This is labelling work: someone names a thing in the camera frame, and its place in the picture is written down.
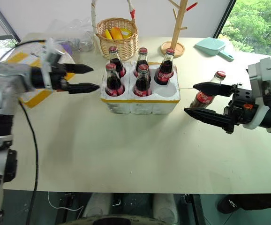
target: wooden base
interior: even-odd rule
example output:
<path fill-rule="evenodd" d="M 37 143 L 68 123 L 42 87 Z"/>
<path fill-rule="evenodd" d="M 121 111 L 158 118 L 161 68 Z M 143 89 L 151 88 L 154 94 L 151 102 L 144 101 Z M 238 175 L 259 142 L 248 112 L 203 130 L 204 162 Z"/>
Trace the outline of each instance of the wooden base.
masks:
<path fill-rule="evenodd" d="M 170 46 L 171 46 L 171 41 L 164 42 L 160 47 L 161 52 L 165 54 L 167 48 L 170 48 Z M 177 42 L 176 47 L 175 47 L 174 58 L 178 58 L 182 56 L 182 54 L 184 53 L 184 50 L 185 50 L 185 47 L 181 43 Z"/>

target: yellow fruit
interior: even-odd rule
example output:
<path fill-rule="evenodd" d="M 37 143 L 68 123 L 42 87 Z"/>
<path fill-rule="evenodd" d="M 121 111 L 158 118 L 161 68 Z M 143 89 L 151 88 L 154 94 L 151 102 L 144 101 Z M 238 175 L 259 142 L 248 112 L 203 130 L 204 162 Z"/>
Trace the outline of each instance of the yellow fruit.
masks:
<path fill-rule="evenodd" d="M 130 30 L 127 30 L 125 28 L 120 28 L 120 30 L 123 35 L 123 38 L 129 38 L 132 35 Z"/>
<path fill-rule="evenodd" d="M 110 34 L 110 32 L 108 30 L 105 30 L 105 36 L 106 36 L 107 39 L 110 39 L 110 40 L 113 39 L 112 36 L 111 36 L 111 34 Z"/>
<path fill-rule="evenodd" d="M 118 27 L 111 28 L 111 35 L 114 40 L 123 39 L 123 35 L 121 34 L 121 30 Z"/>

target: teal dustpan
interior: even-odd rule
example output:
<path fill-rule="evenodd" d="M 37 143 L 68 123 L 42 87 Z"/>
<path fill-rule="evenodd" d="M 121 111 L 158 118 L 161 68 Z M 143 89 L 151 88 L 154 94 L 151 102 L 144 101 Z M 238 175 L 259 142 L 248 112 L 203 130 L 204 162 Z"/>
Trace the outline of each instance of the teal dustpan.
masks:
<path fill-rule="evenodd" d="M 207 37 L 206 39 L 198 42 L 194 47 L 208 55 L 219 55 L 227 61 L 233 61 L 233 56 L 224 51 L 225 43 L 221 40 Z"/>

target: wicker basket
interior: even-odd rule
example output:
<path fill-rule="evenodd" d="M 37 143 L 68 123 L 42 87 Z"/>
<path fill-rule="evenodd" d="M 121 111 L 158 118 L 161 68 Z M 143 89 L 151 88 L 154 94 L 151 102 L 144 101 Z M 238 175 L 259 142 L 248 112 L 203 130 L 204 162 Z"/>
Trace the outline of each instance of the wicker basket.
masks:
<path fill-rule="evenodd" d="M 92 26 L 94 33 L 98 37 L 98 42 L 101 46 L 102 55 L 109 59 L 108 48 L 112 45 L 117 46 L 119 56 L 121 60 L 130 59 L 139 50 L 139 33 L 135 23 L 135 10 L 132 6 L 130 0 L 127 0 L 129 5 L 129 11 L 132 20 L 127 20 L 124 18 L 109 18 L 102 20 L 96 26 L 96 1 L 92 0 L 91 16 L 92 16 Z M 126 39 L 121 40 L 109 40 L 102 36 L 102 33 L 106 29 L 111 29 L 112 27 L 125 28 L 132 32 L 132 35 Z"/>

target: coca-cola bottle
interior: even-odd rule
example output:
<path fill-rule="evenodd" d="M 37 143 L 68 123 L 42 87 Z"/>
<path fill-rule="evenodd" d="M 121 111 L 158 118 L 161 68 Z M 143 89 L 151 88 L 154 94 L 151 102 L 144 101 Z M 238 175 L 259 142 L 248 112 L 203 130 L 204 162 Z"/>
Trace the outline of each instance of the coca-cola bottle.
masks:
<path fill-rule="evenodd" d="M 141 64 L 139 66 L 139 73 L 137 76 L 136 83 L 133 87 L 133 92 L 137 96 L 145 97 L 151 95 L 148 71 L 149 71 L 148 65 Z"/>
<path fill-rule="evenodd" d="M 226 77 L 225 72 L 217 71 L 214 77 L 210 80 L 213 83 L 221 83 Z M 215 96 L 204 94 L 203 92 L 198 92 L 194 101 L 191 103 L 191 108 L 206 108 L 214 100 Z"/>
<path fill-rule="evenodd" d="M 136 63 L 135 70 L 134 70 L 134 75 L 137 77 L 138 72 L 139 72 L 139 66 L 141 64 L 145 64 L 148 66 L 148 78 L 149 78 L 149 82 L 150 82 L 151 76 L 150 76 L 149 65 L 147 62 L 147 53 L 148 53 L 147 48 L 140 48 L 139 49 L 139 58 L 137 59 L 137 63 Z"/>
<path fill-rule="evenodd" d="M 116 46 L 111 46 L 109 47 L 108 51 L 110 62 L 116 65 L 116 70 L 120 78 L 123 77 L 126 74 L 126 69 L 123 67 L 120 60 L 118 48 Z"/>
<path fill-rule="evenodd" d="M 116 65 L 113 63 L 109 63 L 106 65 L 105 68 L 107 72 L 105 92 L 109 96 L 120 96 L 124 93 L 125 87 L 117 74 Z"/>
<path fill-rule="evenodd" d="M 166 55 L 162 64 L 156 70 L 154 75 L 154 80 L 160 85 L 166 85 L 169 79 L 173 76 L 173 56 L 175 50 L 172 48 L 167 48 Z"/>

